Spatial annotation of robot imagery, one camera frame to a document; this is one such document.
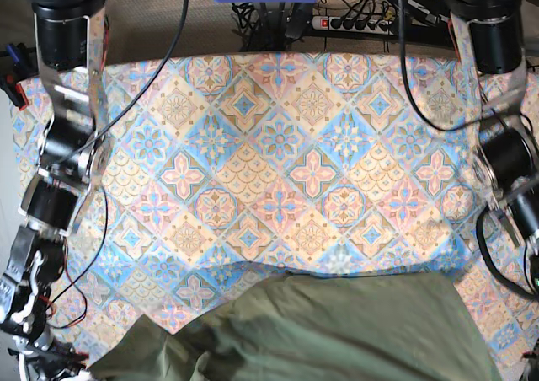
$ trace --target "crumpled cloth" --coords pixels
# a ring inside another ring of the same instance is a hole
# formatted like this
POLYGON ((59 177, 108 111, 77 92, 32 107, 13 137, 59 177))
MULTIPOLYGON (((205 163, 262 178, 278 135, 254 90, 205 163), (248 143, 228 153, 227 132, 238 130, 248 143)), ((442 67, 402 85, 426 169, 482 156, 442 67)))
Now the crumpled cloth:
POLYGON ((90 371, 110 381, 501 381, 440 274, 279 276, 176 335, 140 318, 90 371))

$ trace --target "tile pattern fabric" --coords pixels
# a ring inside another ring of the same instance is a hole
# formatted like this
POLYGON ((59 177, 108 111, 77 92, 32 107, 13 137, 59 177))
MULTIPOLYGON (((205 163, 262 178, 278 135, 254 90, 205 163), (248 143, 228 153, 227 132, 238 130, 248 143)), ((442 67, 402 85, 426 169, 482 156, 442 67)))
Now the tile pattern fabric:
MULTIPOLYGON (((110 67, 111 116, 156 62, 110 67)), ((418 104, 437 121, 464 116, 461 66, 408 59, 418 104)), ((76 77, 67 76, 71 82, 76 77)), ((486 86, 496 94, 503 82, 486 86)), ((51 116, 39 79, 12 108, 24 188, 51 116)), ((524 112, 537 107, 528 79, 524 112)), ((409 107, 398 59, 263 54, 175 59, 116 126, 103 184, 105 247, 81 280, 88 317, 58 335, 94 361, 141 314, 171 332, 286 270, 320 275, 442 271, 454 281, 501 368, 539 336, 537 307, 488 274, 475 240, 483 190, 467 164, 467 132, 438 135, 409 107)), ((91 261, 104 228, 98 195, 70 239, 69 270, 91 261)), ((522 282, 521 251, 489 220, 494 260, 522 282)), ((67 284, 63 277, 55 292, 67 284)), ((76 318, 70 290, 54 321, 76 318)))

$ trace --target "floral pattern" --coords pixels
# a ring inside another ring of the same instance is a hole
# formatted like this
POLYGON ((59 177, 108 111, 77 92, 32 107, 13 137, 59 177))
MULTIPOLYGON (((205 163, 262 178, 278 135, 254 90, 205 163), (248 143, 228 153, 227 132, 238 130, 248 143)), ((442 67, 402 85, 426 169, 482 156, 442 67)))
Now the floral pattern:
POLYGON ((213 172, 227 162, 240 143, 238 133, 218 114, 200 119, 184 139, 186 151, 213 172))
POLYGON ((124 140, 125 150, 146 171, 154 173, 166 162, 175 141, 151 117, 142 116, 124 140))
MULTIPOLYGON (((472 47, 466 43, 464 55, 472 47)), ((443 126, 477 115, 477 85, 443 59, 407 60, 416 102, 443 126)), ((158 61, 109 67, 116 117, 158 61)), ((64 77, 76 86, 83 77, 64 77)), ((507 79, 485 82, 492 99, 507 79)), ((51 118, 38 78, 21 83, 29 106, 11 109, 23 188, 51 118)), ((146 314, 176 332, 253 284, 289 270, 324 275, 445 273, 501 367, 539 337, 536 305, 507 292, 478 262, 482 186, 467 156, 471 130, 434 134, 414 115, 394 56, 247 54, 173 59, 111 134, 103 249, 79 285, 85 322, 56 334, 97 360, 146 314)), ((523 111, 537 115, 530 75, 523 111)), ((104 229, 98 193, 67 266, 77 276, 104 229)), ((521 253, 495 218, 485 223, 493 260, 524 281, 521 253)), ((65 276, 54 293, 69 284, 65 276)), ((56 323, 83 311, 71 289, 56 323)))
POLYGON ((444 151, 436 149, 414 173, 429 194, 437 196, 451 182, 455 170, 444 151))
POLYGON ((183 201, 187 201, 205 183, 204 170, 189 156, 178 153, 165 165, 161 180, 183 201))
POLYGON ((241 208, 233 195, 221 187, 202 191, 193 205, 195 216, 217 231, 228 228, 241 208))
POLYGON ((424 126, 418 124, 415 117, 402 114, 386 131, 384 143, 395 157, 406 167, 417 163, 424 155, 431 140, 424 126))
POLYGON ((346 229, 358 222, 366 207, 366 198, 353 185, 338 185, 322 200, 322 213, 337 228, 346 229))
POLYGON ((335 165, 317 149, 298 159, 290 172, 291 180, 311 199, 324 193, 337 177, 335 165))
POLYGON ((181 206, 162 186, 152 182, 131 206, 131 213, 148 229, 161 233, 173 220, 181 206))
POLYGON ((251 136, 251 145, 277 169, 289 166, 305 146, 307 135, 281 111, 274 111, 251 136))
POLYGON ((280 179, 252 205, 252 209, 262 222, 282 233, 301 216, 306 205, 301 195, 280 179))
POLYGON ((368 56, 329 54, 322 64, 324 77, 345 98, 356 93, 371 78, 373 64, 368 56))
POLYGON ((348 170, 371 149, 373 136, 374 131, 361 117, 346 110, 326 126, 318 143, 337 166, 348 170))

